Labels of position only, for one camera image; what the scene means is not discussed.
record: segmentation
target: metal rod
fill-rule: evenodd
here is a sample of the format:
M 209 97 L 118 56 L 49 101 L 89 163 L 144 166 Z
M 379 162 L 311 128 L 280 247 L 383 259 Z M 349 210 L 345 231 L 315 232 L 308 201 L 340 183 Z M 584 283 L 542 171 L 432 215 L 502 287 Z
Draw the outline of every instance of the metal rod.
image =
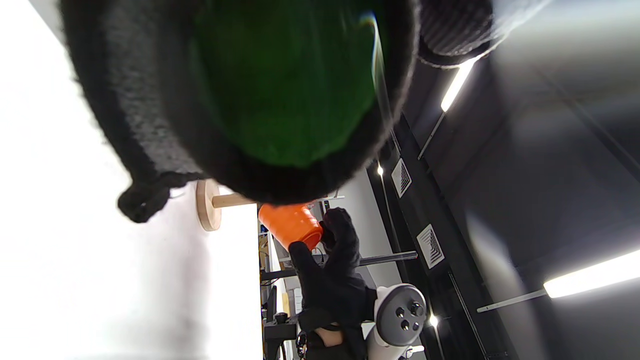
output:
M 505 307 L 505 306 L 517 304 L 519 302 L 535 299 L 536 297 L 542 297 L 542 296 L 545 296 L 546 294 L 547 294 L 547 291 L 542 289 L 542 290 L 534 291 L 532 293 L 528 293 L 528 294 L 525 294 L 525 295 L 514 297 L 512 299 L 507 299 L 507 300 L 504 300 L 504 301 L 496 302 L 495 304 L 479 307 L 479 308 L 476 309 L 476 311 L 478 313 L 484 313 L 485 311 L 494 310 L 494 309 L 498 309 L 500 307 Z
M 427 149 L 427 146 L 429 146 L 429 143 L 433 139 L 433 135 L 436 135 L 436 131 L 438 131 L 438 128 L 440 127 L 440 123 L 442 122 L 442 119 L 444 119 L 444 115 L 445 114 L 446 114 L 446 112 L 442 112 L 442 115 L 438 119 L 438 122 L 436 123 L 436 126 L 434 126 L 433 130 L 431 130 L 431 134 L 429 135 L 429 138 L 427 139 L 427 142 L 424 143 L 424 146 L 422 147 L 422 150 L 420 150 L 420 154 L 418 154 L 418 160 L 420 160 L 422 158 L 422 154 L 424 154 L 424 151 Z
M 418 253 L 415 251 L 399 252 L 391 255 L 372 256 L 371 258 L 364 258 L 360 260 L 360 266 L 375 265 L 382 263 L 391 263 L 394 261 L 413 260 L 418 258 Z M 263 272 L 260 274 L 260 281 L 268 281 L 275 279 L 282 279 L 283 277 L 296 276 L 296 271 L 293 269 Z
M 453 274 L 451 272 L 449 272 L 449 278 L 451 280 L 451 283 L 453 284 L 453 289 L 456 290 L 456 295 L 458 296 L 458 300 L 460 301 L 460 305 L 462 305 L 462 310 L 465 311 L 465 316 L 467 317 L 467 321 L 469 322 L 469 325 L 471 326 L 471 330 L 474 332 L 474 336 L 476 337 L 476 342 L 478 343 L 478 346 L 480 347 L 480 351 L 482 352 L 482 357 L 484 359 L 487 359 L 486 349 L 484 348 L 484 344 L 483 344 L 482 340 L 480 339 L 480 334 L 478 334 L 478 329 L 476 327 L 476 323 L 474 323 L 473 318 L 471 318 L 471 314 L 469 313 L 469 309 L 467 307 L 467 303 L 465 302 L 465 299 L 463 299 L 463 297 L 462 297 L 462 293 L 460 292 L 460 288 L 458 287 L 458 283 L 456 282 L 456 278 L 453 277 Z

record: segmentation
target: black glove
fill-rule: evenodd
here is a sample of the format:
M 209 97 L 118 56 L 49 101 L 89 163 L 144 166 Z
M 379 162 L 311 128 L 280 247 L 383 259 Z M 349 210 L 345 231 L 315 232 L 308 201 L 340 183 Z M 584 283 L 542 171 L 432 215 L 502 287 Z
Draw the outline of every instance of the black glove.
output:
M 331 329 L 331 323 L 338 323 L 355 359 L 363 359 L 366 344 L 360 324 L 373 320 L 376 290 L 356 276 L 360 242 L 347 211 L 330 209 L 320 224 L 324 229 L 321 241 L 329 254 L 324 268 L 314 261 L 304 243 L 289 246 L 302 287 L 303 311 L 298 323 L 307 332 L 319 327 Z

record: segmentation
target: white wall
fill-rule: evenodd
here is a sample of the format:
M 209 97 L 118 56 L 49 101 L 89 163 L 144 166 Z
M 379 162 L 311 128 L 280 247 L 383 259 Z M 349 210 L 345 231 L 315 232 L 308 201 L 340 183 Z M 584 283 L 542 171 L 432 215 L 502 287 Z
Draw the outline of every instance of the white wall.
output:
M 131 223 L 128 176 L 28 0 L 0 1 L 0 44 L 0 359 L 259 359 L 255 205 L 205 233 L 188 187 Z
M 340 189 L 339 195 L 344 195 L 345 198 L 330 201 L 331 207 L 345 208 L 351 215 L 360 238 L 362 257 L 391 254 L 391 245 L 366 170 L 359 171 Z M 402 282 L 395 263 L 370 265 L 367 268 L 377 286 L 391 286 Z

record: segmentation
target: ceiling vent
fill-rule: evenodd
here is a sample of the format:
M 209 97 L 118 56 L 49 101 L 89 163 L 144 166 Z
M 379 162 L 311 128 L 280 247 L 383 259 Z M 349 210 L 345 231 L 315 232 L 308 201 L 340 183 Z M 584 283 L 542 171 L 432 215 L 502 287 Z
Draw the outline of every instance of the ceiling vent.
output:
M 391 179 L 393 179 L 396 186 L 398 197 L 402 197 L 404 192 L 409 188 L 409 185 L 411 185 L 411 176 L 409 176 L 409 171 L 407 171 L 402 158 L 398 161 L 394 171 L 391 173 Z
M 418 244 L 420 244 L 420 249 L 422 250 L 422 255 L 427 261 L 427 266 L 429 268 L 433 268 L 439 262 L 444 260 L 444 254 L 442 253 L 440 243 L 438 243 L 438 238 L 436 237 L 436 232 L 433 230 L 433 226 L 431 226 L 431 224 L 425 227 L 424 230 L 418 234 L 417 239 Z

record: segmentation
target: ceiling light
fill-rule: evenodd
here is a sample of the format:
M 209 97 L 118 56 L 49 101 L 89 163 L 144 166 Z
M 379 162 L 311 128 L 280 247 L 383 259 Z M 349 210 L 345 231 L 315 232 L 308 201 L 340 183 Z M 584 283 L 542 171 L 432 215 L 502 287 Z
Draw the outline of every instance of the ceiling light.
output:
M 549 297 L 589 291 L 640 277 L 640 250 L 545 282 Z
M 438 320 L 438 317 L 437 317 L 437 316 L 435 316 L 435 315 L 433 315 L 433 314 L 432 314 L 432 315 L 431 315 L 431 317 L 429 318 L 429 324 L 431 324 L 431 326 L 433 326 L 433 327 L 438 327 L 438 323 L 439 323 L 439 322 L 440 322 L 440 321 Z
M 473 69 L 476 60 L 477 58 L 469 59 L 463 62 L 462 65 L 460 65 L 456 77 L 453 78 L 453 81 L 451 82 L 447 93 L 444 95 L 444 99 L 442 99 L 442 104 L 440 104 L 442 111 L 447 112 L 447 110 L 449 110 L 451 104 L 453 104 L 453 100 L 455 100 L 456 96 L 458 96 L 458 93 L 460 92 L 460 89 L 462 89 L 462 84 L 465 83 L 467 76 L 469 76 L 471 69 Z

